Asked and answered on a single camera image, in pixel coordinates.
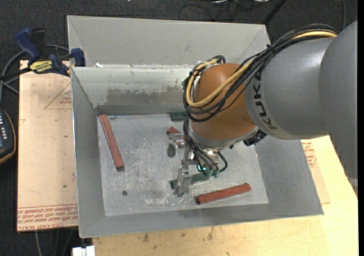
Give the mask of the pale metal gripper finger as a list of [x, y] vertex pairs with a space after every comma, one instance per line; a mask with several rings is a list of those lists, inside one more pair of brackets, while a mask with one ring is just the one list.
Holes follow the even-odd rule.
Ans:
[[177, 182], [173, 194], [182, 197], [189, 191], [191, 184], [191, 173], [188, 166], [181, 166], [177, 174]]
[[176, 155], [177, 149], [184, 148], [186, 146], [185, 138], [182, 134], [169, 134], [169, 143], [167, 147], [168, 157]]

